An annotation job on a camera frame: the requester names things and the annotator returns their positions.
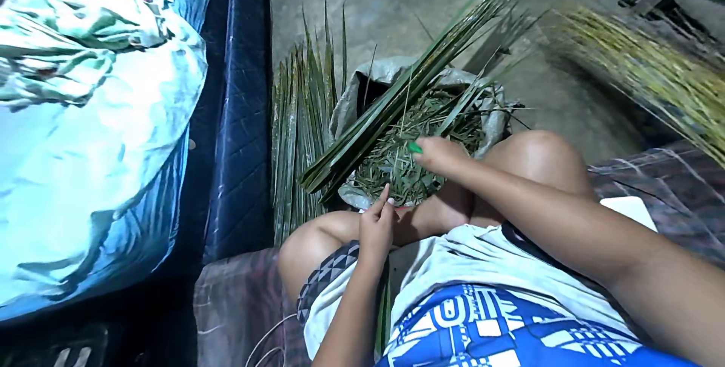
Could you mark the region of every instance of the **bundle of palm leaves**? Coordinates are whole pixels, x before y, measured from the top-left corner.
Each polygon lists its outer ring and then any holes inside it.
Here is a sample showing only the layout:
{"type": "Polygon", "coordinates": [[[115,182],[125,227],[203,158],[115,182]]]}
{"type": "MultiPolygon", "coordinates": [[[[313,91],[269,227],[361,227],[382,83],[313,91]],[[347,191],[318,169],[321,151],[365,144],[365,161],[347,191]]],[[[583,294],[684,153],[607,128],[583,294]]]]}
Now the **bundle of palm leaves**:
{"type": "Polygon", "coordinates": [[[557,51],[613,85],[725,168],[725,80],[715,64],[618,19],[563,15],[557,51]]]}
{"type": "MultiPolygon", "coordinates": [[[[425,108],[423,108],[425,102],[420,104],[418,101],[421,97],[436,94],[434,91],[431,92],[434,84],[431,81],[470,45],[471,39],[477,31],[491,23],[493,26],[485,33],[484,43],[479,50],[479,54],[485,53],[485,59],[488,59],[489,63],[478,76],[476,85],[471,85],[464,94],[448,101],[452,107],[444,109],[448,113],[433,134],[449,133],[451,128],[455,128],[455,123],[461,122],[463,119],[460,114],[470,112],[468,108],[474,99],[480,97],[484,89],[493,84],[493,77],[485,76],[494,70],[504,56],[505,50],[533,24],[534,21],[527,17],[526,12],[515,15],[514,8],[518,2],[519,0],[481,0],[472,8],[470,3],[465,6],[452,20],[449,27],[412,65],[410,72],[404,74],[383,95],[379,96],[355,124],[336,139],[325,150],[325,153],[302,173],[299,181],[304,189],[310,193],[322,191],[321,201],[329,199],[365,158],[368,158],[368,161],[372,158],[371,152],[378,154],[378,157],[387,155],[386,150],[390,150],[389,144],[397,145],[397,147],[391,146],[395,148],[395,155],[397,155],[396,161],[391,162],[390,165],[391,174],[395,176],[397,174],[396,164],[403,157],[397,150],[403,144],[403,138],[410,138],[415,131],[409,132],[401,139],[393,140],[391,137],[396,136],[394,126],[404,126],[402,118],[409,106],[412,108],[411,114],[419,114],[420,119],[417,121],[426,121],[422,119],[425,114],[425,108]],[[379,141],[381,137],[385,136],[388,136],[390,143],[379,141]],[[373,151],[376,145],[380,149],[373,151]]],[[[460,130],[462,133],[466,133],[465,128],[460,130]]],[[[410,181],[419,184],[415,177],[410,181]]],[[[398,191],[397,194],[404,196],[403,191],[398,191]]]]}
{"type": "MultiPolygon", "coordinates": [[[[345,16],[342,16],[343,74],[347,74],[345,16]]],[[[275,245],[295,228],[322,215],[325,189],[305,192],[296,181],[330,144],[327,126],[338,95],[334,43],[325,4],[325,47],[313,40],[304,19],[305,41],[279,64],[272,88],[272,206],[275,245]]]]}

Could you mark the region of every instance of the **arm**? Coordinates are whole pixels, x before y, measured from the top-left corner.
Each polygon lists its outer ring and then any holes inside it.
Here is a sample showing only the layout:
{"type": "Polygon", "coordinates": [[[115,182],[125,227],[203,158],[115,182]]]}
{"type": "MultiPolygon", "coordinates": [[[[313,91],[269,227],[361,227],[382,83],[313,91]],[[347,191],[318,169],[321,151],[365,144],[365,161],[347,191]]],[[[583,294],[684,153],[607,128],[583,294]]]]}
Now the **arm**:
{"type": "Polygon", "coordinates": [[[376,292],[392,243],[394,208],[389,186],[359,220],[358,263],[313,360],[313,367],[373,365],[376,292]]]}
{"type": "Polygon", "coordinates": [[[706,366],[725,360],[725,273],[596,202],[420,139],[418,162],[485,199],[544,251],[602,284],[660,344],[706,366]]]}

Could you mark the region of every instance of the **leg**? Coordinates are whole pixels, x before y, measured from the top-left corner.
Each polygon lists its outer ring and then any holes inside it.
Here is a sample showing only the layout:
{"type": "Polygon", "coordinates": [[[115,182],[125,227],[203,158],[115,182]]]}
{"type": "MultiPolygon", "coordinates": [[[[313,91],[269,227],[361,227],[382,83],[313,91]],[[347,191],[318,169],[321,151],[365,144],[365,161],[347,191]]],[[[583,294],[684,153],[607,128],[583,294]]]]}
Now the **leg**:
{"type": "MultiPolygon", "coordinates": [[[[473,197],[468,190],[447,182],[421,205],[398,213],[401,218],[394,226],[393,244],[402,247],[466,224],[473,209],[473,197]]],[[[344,244],[358,239],[358,225],[359,214],[338,211],[303,224],[287,238],[280,249],[278,268],[292,300],[322,261],[344,244]]]]}
{"type": "MultiPolygon", "coordinates": [[[[547,131],[517,133],[494,146],[484,162],[499,170],[595,200],[582,156],[564,138],[547,131]]],[[[500,225],[505,218],[476,197],[470,223],[500,225]]]]}

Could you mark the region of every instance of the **person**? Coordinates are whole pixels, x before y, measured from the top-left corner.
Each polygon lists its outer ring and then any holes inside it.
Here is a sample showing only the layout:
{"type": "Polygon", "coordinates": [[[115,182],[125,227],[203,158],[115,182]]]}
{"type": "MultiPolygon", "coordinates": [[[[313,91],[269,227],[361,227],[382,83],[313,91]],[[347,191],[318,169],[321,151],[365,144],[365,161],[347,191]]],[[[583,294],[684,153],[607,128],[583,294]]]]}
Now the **person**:
{"type": "Polygon", "coordinates": [[[281,248],[314,367],[375,364],[392,246],[391,261],[414,259],[376,365],[725,365],[725,273],[598,204],[565,140],[519,133],[481,161],[417,143],[415,161],[447,179],[437,194],[397,215],[386,186],[363,214],[324,214],[281,248]]]}

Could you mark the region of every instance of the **green knife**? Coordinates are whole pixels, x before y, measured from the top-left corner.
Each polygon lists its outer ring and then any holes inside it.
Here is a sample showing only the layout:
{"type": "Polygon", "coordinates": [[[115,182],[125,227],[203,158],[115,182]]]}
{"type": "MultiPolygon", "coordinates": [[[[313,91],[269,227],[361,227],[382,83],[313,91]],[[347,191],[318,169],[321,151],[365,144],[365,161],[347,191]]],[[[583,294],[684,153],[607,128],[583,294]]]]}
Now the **green knife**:
{"type": "Polygon", "coordinates": [[[418,146],[418,144],[416,142],[408,142],[407,148],[411,153],[422,153],[423,152],[421,147],[418,146]]]}

